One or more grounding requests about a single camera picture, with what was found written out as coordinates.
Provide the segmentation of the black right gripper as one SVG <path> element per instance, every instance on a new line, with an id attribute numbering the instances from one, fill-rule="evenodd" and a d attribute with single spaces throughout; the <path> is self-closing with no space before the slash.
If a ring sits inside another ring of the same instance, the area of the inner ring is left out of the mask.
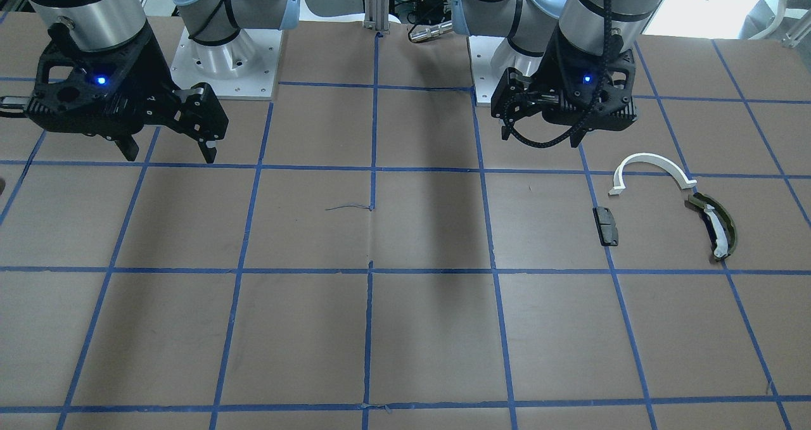
<path id="1" fill-rule="evenodd" d="M 194 139 L 205 162 L 215 162 L 228 116 L 210 84 L 177 87 L 150 24 L 129 41 L 98 52 L 79 49 L 66 24 L 51 24 L 48 34 L 25 107 L 37 126 L 101 137 L 135 162 L 134 136 L 146 125 L 162 125 Z"/>

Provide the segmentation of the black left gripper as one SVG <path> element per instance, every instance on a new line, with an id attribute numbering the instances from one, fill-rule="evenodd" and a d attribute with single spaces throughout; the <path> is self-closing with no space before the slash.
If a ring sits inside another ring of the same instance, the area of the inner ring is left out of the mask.
<path id="1" fill-rule="evenodd" d="M 516 123 L 538 113 L 546 122 L 567 127 L 557 141 L 581 141 L 594 130 L 621 132 L 634 124 L 636 65 L 623 44 L 620 34 L 609 32 L 608 55 L 593 55 L 556 29 L 533 75 L 509 67 L 501 76 L 490 101 L 490 115 L 501 122 L 501 138 L 526 141 Z"/>

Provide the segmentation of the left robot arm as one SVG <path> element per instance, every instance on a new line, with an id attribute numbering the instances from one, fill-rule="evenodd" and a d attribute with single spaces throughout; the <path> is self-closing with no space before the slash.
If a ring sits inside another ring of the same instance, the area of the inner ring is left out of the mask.
<path id="1" fill-rule="evenodd" d="M 503 66 L 490 115 L 504 141 L 533 148 L 595 130 L 622 132 L 639 113 L 632 46 L 663 0 L 451 0 L 454 32 L 505 40 L 536 69 Z"/>

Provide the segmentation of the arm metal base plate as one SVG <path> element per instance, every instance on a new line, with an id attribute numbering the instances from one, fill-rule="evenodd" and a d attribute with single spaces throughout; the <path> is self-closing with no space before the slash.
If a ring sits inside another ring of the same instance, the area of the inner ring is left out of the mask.
<path id="1" fill-rule="evenodd" d="M 489 35 L 471 35 L 468 46 L 476 102 L 479 106 L 490 106 L 501 76 L 514 63 L 513 49 L 506 37 Z"/>
<path id="2" fill-rule="evenodd" d="M 184 29 L 170 64 L 175 84 L 208 83 L 220 100 L 270 101 L 281 57 L 281 30 L 243 29 L 222 46 L 203 46 Z"/>

